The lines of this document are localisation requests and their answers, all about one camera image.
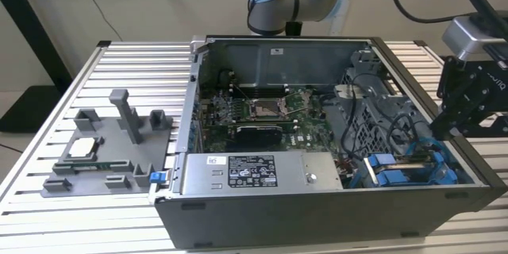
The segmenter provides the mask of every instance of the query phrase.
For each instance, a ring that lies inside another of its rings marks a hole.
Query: black mount bracket
[[[508,70],[504,61],[462,62],[444,59],[437,97],[440,114],[430,124],[433,136],[449,140],[465,137],[508,137],[508,116],[498,115],[489,127],[480,126],[486,117],[508,111]]]

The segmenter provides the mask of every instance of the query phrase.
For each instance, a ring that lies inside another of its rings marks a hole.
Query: white wall
[[[22,91],[50,79],[0,3],[0,92]]]
[[[74,74],[98,40],[116,40],[90,0],[29,0],[61,58]],[[420,17],[441,17],[472,11],[466,0],[401,0]],[[490,0],[508,8],[506,0]],[[246,0],[97,0],[124,40],[189,40],[192,35],[246,34]],[[0,91],[21,90],[49,83],[33,53],[0,8]],[[440,36],[446,24],[417,24],[406,20],[390,0],[352,0],[341,35],[381,36],[385,40],[422,39],[446,53]],[[305,23],[305,35],[326,35],[329,23]]]
[[[473,12],[468,0],[400,0],[418,18],[437,18]],[[508,10],[508,0],[488,0],[498,10]],[[448,26],[417,24],[397,11],[392,0],[350,0],[342,35],[380,36],[385,40],[424,40],[437,53],[449,53],[440,37]]]
[[[185,41],[193,35],[248,34],[246,0],[96,0],[124,40]],[[73,73],[98,40],[117,40],[90,0],[30,0]],[[329,23],[305,25],[326,35]]]

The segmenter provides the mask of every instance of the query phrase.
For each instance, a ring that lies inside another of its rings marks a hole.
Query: gray plastic post
[[[138,131],[138,119],[130,111],[130,107],[126,102],[128,91],[126,89],[113,89],[109,94],[109,102],[117,107],[121,120],[124,121],[124,127],[126,129],[128,137],[132,144],[138,144],[142,141],[142,136]]]
[[[150,186],[150,174],[154,172],[153,165],[149,164],[146,168],[146,172],[141,170],[140,164],[136,164],[134,168],[134,180],[140,187],[149,187]]]
[[[73,122],[80,131],[94,131],[92,122],[97,122],[101,119],[93,108],[84,108],[77,111]]]
[[[42,187],[45,188],[45,190],[48,192],[64,192],[64,191],[68,191],[70,186],[72,186],[72,184],[69,183],[66,178],[58,179],[58,180],[46,179],[46,181],[42,184]]]
[[[108,189],[121,189],[130,187],[130,183],[125,175],[106,175],[104,183]]]
[[[149,116],[152,130],[166,130],[170,128],[164,110],[152,110]]]

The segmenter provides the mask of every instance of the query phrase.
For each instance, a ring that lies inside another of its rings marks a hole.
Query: green circuit board
[[[265,151],[330,152],[334,158],[338,157],[338,147],[318,96],[312,95],[309,90],[290,89],[282,98],[260,98],[252,102],[232,99],[230,102],[234,114],[221,115],[216,121],[206,120],[208,124],[202,126],[205,152],[232,152],[228,145],[234,142],[234,130],[238,126],[250,124],[280,126],[284,130],[280,144],[268,147]]]

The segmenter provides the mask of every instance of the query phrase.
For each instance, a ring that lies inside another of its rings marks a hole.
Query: sticker
[[[276,48],[269,50],[270,55],[282,55],[284,54],[284,49]]]
[[[228,182],[229,187],[276,187],[273,156],[229,156]]]
[[[208,156],[206,165],[225,165],[225,156]]]

